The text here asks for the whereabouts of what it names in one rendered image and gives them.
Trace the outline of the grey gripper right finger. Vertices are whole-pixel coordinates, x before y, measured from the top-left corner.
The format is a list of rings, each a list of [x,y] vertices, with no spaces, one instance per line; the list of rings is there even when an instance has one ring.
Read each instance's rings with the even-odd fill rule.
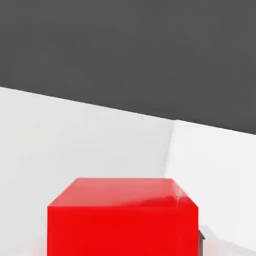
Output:
[[[198,256],[256,256],[256,251],[220,239],[208,226],[200,226],[204,237],[200,242]]]

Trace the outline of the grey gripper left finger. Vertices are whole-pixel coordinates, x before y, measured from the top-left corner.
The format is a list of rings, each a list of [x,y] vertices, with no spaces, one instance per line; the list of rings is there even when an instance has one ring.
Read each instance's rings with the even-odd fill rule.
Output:
[[[44,241],[40,240],[16,252],[12,256],[47,256],[47,245]]]

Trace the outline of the small red cube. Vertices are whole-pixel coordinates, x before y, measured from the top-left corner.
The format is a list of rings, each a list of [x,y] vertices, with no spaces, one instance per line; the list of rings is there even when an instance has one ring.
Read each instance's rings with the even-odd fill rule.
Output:
[[[170,178],[77,178],[47,207],[47,256],[199,256],[199,209]]]

